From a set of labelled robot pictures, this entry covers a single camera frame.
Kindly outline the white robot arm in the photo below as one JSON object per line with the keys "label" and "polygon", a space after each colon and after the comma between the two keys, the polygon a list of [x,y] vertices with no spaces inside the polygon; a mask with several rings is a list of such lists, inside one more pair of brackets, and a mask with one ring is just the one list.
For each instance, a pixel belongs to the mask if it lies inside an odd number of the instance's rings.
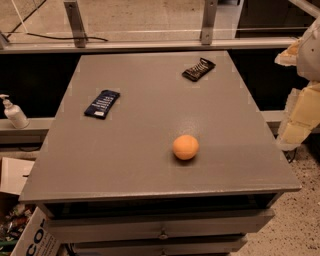
{"label": "white robot arm", "polygon": [[278,148],[292,151],[320,124],[320,17],[301,38],[277,55],[275,63],[295,66],[297,74],[309,81],[302,90],[291,90],[278,129]]}

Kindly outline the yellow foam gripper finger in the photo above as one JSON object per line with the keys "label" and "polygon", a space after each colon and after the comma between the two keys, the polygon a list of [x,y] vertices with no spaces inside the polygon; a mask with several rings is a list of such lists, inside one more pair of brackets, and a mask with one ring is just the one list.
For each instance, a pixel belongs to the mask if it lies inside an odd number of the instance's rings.
{"label": "yellow foam gripper finger", "polygon": [[278,148],[282,151],[296,149],[319,124],[320,83],[309,82],[302,90],[293,88],[278,129]]}

